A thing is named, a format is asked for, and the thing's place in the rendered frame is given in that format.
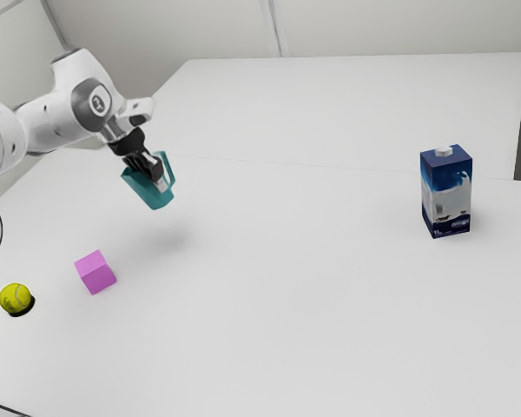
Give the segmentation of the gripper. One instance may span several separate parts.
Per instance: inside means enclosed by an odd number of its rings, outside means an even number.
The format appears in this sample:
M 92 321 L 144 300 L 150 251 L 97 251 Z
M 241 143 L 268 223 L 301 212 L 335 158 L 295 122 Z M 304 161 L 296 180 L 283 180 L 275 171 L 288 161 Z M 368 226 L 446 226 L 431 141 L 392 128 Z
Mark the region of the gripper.
M 123 138 L 109 142 L 108 146 L 116 156 L 123 157 L 123 162 L 133 171 L 143 173 L 160 193 L 168 190 L 162 159 L 150 154 L 145 147 L 145 134 L 139 127 Z

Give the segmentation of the teal faceted mug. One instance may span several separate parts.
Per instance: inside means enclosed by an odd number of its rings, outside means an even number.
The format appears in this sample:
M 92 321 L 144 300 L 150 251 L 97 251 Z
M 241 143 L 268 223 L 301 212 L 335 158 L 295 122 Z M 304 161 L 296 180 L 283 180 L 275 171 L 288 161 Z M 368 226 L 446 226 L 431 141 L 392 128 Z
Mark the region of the teal faceted mug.
M 150 181 L 144 173 L 130 167 L 123 170 L 121 178 L 149 208 L 156 210 L 165 207 L 173 200 L 172 186 L 175 184 L 175 176 L 164 151 L 156 151 L 152 156 L 162 161 L 158 163 L 163 168 L 162 177 L 158 182 Z

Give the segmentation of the pink cube block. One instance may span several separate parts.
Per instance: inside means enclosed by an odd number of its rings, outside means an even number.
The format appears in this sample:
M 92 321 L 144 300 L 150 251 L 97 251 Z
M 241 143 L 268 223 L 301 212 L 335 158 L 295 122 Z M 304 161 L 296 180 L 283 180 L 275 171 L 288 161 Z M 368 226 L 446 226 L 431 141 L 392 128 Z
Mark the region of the pink cube block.
M 74 262 L 82 283 L 91 295 L 96 295 L 115 283 L 117 279 L 100 250 Z

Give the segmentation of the yellow tennis ball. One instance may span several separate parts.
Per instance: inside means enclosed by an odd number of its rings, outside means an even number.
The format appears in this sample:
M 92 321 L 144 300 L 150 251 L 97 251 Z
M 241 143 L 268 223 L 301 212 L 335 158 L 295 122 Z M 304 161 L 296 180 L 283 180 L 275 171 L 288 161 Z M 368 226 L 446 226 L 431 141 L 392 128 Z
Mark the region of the yellow tennis ball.
M 30 290 L 21 283 L 11 283 L 0 291 L 0 306 L 9 314 L 26 310 L 32 300 Z

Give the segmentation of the blue and white carton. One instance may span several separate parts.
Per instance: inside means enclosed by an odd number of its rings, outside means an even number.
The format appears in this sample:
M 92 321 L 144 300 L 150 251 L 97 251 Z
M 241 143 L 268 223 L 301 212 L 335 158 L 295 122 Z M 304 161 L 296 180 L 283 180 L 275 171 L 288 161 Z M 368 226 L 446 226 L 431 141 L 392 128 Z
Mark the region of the blue and white carton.
M 470 231 L 472 157 L 453 144 L 420 153 L 421 211 L 432 238 Z

